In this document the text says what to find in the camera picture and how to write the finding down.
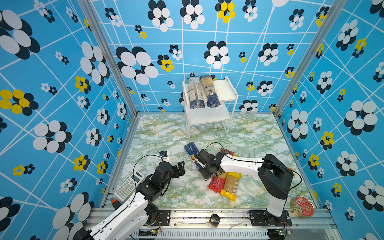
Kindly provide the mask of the blue Barilla spaghetti box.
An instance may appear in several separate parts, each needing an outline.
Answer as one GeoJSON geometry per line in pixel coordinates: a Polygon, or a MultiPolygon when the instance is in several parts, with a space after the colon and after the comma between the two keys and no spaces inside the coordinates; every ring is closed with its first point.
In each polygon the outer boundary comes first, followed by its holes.
{"type": "Polygon", "coordinates": [[[185,145],[184,149],[187,152],[187,154],[189,155],[190,159],[196,165],[196,168],[197,168],[197,164],[200,164],[203,168],[206,166],[205,164],[201,163],[198,160],[197,156],[199,154],[199,150],[198,150],[198,148],[197,148],[197,146],[195,145],[194,142],[190,142],[187,145],[185,145]]]}

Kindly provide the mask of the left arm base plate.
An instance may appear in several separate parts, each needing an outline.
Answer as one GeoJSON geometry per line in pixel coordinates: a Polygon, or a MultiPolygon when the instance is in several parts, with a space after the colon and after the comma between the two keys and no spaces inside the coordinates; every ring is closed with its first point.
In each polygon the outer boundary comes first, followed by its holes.
{"type": "Polygon", "coordinates": [[[169,226],[171,220],[171,210],[157,210],[152,213],[145,226],[169,226]]]}

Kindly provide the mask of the white label spaghetti bag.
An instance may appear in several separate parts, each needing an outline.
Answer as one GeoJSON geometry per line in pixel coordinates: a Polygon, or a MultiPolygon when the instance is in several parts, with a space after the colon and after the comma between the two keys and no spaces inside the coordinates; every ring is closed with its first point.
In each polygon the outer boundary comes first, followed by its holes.
{"type": "Polygon", "coordinates": [[[188,95],[191,110],[196,108],[205,108],[203,90],[199,77],[188,78],[188,95]]]}

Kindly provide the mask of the blue clear spaghetti bag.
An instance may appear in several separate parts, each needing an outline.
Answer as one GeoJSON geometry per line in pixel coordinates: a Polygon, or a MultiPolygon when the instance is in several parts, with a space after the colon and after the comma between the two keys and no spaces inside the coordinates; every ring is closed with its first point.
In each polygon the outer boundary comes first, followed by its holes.
{"type": "Polygon", "coordinates": [[[202,83],[202,86],[204,88],[206,97],[207,97],[207,106],[209,108],[216,108],[221,105],[219,101],[219,97],[215,91],[214,87],[214,81],[212,79],[212,76],[200,76],[200,81],[202,83]]]}

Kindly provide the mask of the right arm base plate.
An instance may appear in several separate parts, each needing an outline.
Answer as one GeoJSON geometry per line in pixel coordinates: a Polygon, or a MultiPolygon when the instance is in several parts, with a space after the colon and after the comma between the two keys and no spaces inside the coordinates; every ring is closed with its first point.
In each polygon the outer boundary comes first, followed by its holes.
{"type": "Polygon", "coordinates": [[[247,218],[253,227],[291,227],[293,225],[286,210],[283,210],[280,217],[269,214],[266,210],[250,210],[247,212],[247,218]]]}

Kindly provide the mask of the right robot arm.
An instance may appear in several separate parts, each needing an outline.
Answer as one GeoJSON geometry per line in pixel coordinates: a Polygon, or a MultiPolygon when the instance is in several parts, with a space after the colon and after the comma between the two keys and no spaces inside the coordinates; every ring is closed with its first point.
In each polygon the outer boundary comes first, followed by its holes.
{"type": "Polygon", "coordinates": [[[204,165],[203,173],[212,176],[217,173],[239,173],[258,177],[269,193],[269,202],[264,213],[266,221],[273,223],[283,215],[291,190],[294,172],[271,154],[263,158],[242,158],[225,153],[210,154],[201,150],[195,154],[204,165]]]}

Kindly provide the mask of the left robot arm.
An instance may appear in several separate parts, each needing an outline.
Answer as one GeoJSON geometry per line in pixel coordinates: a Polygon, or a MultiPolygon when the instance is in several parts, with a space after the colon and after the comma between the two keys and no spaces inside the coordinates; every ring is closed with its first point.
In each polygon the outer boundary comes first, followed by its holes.
{"type": "Polygon", "coordinates": [[[158,207],[153,204],[166,192],[172,179],[185,174],[185,162],[160,162],[153,174],[138,185],[136,192],[111,215],[90,230],[75,231],[75,240],[124,240],[136,229],[155,221],[158,207]]]}

